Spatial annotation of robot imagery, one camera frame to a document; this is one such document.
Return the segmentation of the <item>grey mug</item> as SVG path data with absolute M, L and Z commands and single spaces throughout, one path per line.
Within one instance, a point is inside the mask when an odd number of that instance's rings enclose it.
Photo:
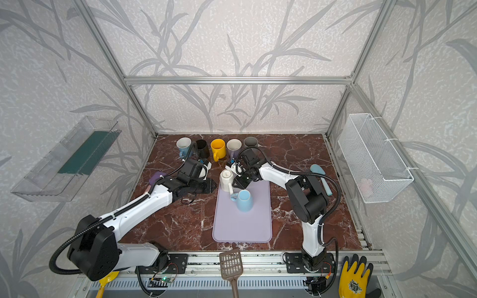
M 258 140 L 255 137 L 246 137 L 243 141 L 246 147 L 257 147 Z

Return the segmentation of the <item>black mug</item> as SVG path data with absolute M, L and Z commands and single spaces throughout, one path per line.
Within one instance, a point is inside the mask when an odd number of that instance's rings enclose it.
M 197 140 L 196 145 L 197 145 L 197 152 L 196 152 L 197 158 L 208 159 L 210 156 L 210 152 L 209 152 L 207 141 L 205 141 L 204 139 Z

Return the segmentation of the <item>teal patterned mug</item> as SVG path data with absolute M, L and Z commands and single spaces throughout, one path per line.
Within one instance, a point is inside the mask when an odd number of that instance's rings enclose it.
M 181 159 L 185 159 L 188 156 L 188 150 L 191 143 L 192 141 L 189 137 L 182 137 L 176 142 L 176 147 L 179 149 Z

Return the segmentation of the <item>light blue mug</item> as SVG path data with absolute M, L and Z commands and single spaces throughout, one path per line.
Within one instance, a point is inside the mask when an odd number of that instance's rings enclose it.
M 250 191 L 246 189 L 231 194 L 231 200 L 235 202 L 238 210 L 241 212 L 249 212 L 253 208 L 253 197 Z

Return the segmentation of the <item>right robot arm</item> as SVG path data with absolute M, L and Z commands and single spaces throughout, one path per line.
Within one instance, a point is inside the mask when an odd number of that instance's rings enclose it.
M 247 147 L 226 163 L 226 169 L 235 175 L 232 186 L 245 189 L 252 182 L 269 181 L 287 191 L 293 211 L 302 222 L 304 267 L 316 272 L 326 257 L 326 246 L 335 240 L 324 241 L 324 222 L 340 204 L 341 188 L 326 175 L 286 169 L 265 153 L 259 157 L 258 151 L 262 152 L 258 147 Z

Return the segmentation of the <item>yellow mug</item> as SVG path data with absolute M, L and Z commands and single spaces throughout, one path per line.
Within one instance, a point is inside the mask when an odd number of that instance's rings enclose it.
M 211 142 L 213 159 L 215 162 L 218 162 L 220 159 L 223 159 L 227 155 L 226 143 L 222 139 L 215 139 Z

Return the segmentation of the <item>purple mug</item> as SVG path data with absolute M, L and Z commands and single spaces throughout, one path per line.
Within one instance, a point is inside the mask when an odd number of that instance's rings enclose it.
M 234 160 L 242 149 L 242 142 L 239 139 L 231 139 L 227 142 L 226 147 L 229 157 Z

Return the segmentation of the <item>white faceted mug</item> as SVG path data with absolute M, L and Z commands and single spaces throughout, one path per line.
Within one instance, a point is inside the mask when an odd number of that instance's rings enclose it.
M 220 174 L 220 187 L 224 192 L 228 192 L 230 195 L 233 195 L 234 188 L 232 186 L 234 182 L 234 174 L 231 170 L 223 170 Z

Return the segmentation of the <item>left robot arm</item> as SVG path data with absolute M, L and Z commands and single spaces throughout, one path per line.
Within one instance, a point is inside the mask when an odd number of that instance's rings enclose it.
M 83 217 L 74 236 L 60 245 L 49 261 L 51 272 L 59 275 L 84 274 L 91 281 L 113 271 L 157 264 L 165 249 L 154 243 L 121 243 L 135 226 L 162 208 L 190 194 L 211 194 L 217 188 L 208 177 L 211 163 L 199 157 L 192 142 L 183 163 L 157 179 L 148 191 L 115 211 L 101 217 Z

